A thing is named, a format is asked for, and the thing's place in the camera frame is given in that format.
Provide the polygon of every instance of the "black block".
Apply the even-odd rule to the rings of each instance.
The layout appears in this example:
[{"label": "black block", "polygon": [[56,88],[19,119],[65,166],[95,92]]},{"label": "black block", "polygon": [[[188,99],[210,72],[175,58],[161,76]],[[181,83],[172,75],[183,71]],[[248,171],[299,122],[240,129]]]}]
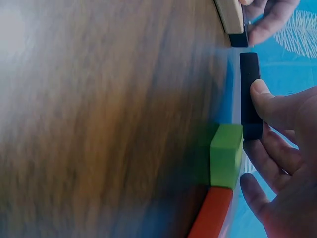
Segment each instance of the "black block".
[{"label": "black block", "polygon": [[241,70],[241,124],[243,138],[257,140],[262,138],[263,121],[256,112],[250,95],[251,84],[260,79],[259,59],[257,53],[240,54]]},{"label": "black block", "polygon": [[246,18],[244,8],[242,7],[243,12],[243,33],[242,34],[229,34],[229,39],[232,47],[249,47],[249,38],[248,38],[248,24],[249,21]]}]

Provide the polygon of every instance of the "rectangular block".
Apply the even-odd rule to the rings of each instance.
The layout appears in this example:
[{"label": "rectangular block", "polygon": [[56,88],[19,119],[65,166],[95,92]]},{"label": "rectangular block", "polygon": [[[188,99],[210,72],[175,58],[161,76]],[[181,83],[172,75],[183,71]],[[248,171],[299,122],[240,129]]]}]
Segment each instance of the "rectangular block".
[{"label": "rectangular block", "polygon": [[240,54],[241,70],[241,124],[244,139],[257,140],[262,138],[263,121],[255,110],[251,95],[251,84],[260,79],[258,54],[254,52]]},{"label": "rectangular block", "polygon": [[188,238],[218,238],[232,197],[231,189],[210,188]]},{"label": "rectangular block", "polygon": [[248,21],[237,0],[215,0],[221,23],[232,47],[248,47]]},{"label": "rectangular block", "polygon": [[215,0],[224,30],[228,34],[243,33],[243,12],[237,0]]},{"label": "rectangular block", "polygon": [[241,125],[221,124],[210,144],[211,186],[234,190],[239,177],[243,128]]}]

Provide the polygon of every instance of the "hand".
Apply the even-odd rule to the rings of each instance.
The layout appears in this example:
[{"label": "hand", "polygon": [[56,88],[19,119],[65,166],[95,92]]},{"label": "hand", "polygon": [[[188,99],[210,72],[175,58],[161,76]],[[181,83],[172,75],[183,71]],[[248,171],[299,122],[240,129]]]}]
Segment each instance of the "hand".
[{"label": "hand", "polygon": [[264,17],[254,24],[249,32],[250,45],[265,41],[280,30],[292,16],[300,0],[239,0],[247,5],[246,15],[254,19],[264,13]]},{"label": "hand", "polygon": [[[243,195],[269,238],[317,237],[317,87],[287,97],[274,97],[262,80],[251,97],[267,122],[261,140],[244,149],[271,189],[269,202],[252,174],[241,176]],[[299,146],[291,147],[269,125]]]}]

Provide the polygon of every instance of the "wood grain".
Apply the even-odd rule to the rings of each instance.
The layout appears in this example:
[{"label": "wood grain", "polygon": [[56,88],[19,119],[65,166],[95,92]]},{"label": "wood grain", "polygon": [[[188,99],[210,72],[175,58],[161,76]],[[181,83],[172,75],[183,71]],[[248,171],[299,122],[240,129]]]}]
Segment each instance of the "wood grain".
[{"label": "wood grain", "polygon": [[0,237],[186,236],[206,194],[186,148],[230,51],[213,1],[3,0],[1,16]]}]

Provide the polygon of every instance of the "blue fabric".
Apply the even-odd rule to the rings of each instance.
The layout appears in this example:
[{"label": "blue fabric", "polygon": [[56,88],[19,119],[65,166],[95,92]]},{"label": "blue fabric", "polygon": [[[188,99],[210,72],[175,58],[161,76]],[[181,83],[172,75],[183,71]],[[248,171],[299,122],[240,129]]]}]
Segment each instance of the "blue fabric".
[{"label": "blue fabric", "polygon": [[[302,0],[295,14],[298,14],[299,17],[317,18],[317,1]],[[313,40],[307,47],[311,48],[316,45],[317,41]],[[309,57],[311,52],[307,51],[304,55],[298,54],[279,44],[276,37],[256,45],[252,51],[259,54],[261,78],[267,83],[273,94],[290,95],[317,85],[317,58],[311,55]],[[255,172],[254,175],[269,199],[273,200],[275,194],[258,172]],[[241,191],[230,237],[267,237],[264,228],[248,208]]]}]

